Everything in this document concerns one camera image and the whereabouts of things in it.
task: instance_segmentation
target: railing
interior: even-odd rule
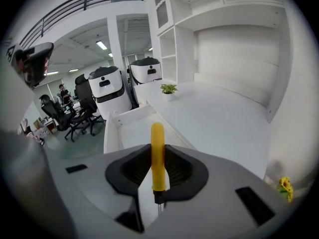
[[[98,3],[110,3],[116,1],[128,0],[68,0],[50,11],[26,34],[20,42],[20,46],[25,49],[29,48],[37,39],[43,37],[44,33],[53,27],[56,23],[80,11],[87,10],[96,6]]]

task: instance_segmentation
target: white counter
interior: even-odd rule
[[[135,86],[190,147],[223,157],[264,178],[270,148],[266,109],[229,90],[200,82],[178,84],[175,99],[162,98],[161,81]]]

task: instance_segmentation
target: sunflower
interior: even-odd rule
[[[289,203],[292,201],[294,189],[290,184],[289,177],[281,178],[279,180],[277,189],[288,200]]]

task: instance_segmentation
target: yellow lever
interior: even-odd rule
[[[154,191],[164,191],[165,167],[164,167],[164,127],[161,123],[155,122],[151,127],[151,147],[152,147],[152,176]]]

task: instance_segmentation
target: side mirror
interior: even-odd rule
[[[18,50],[15,59],[19,74],[23,74],[26,84],[33,88],[44,80],[54,44],[46,42],[26,50]]]

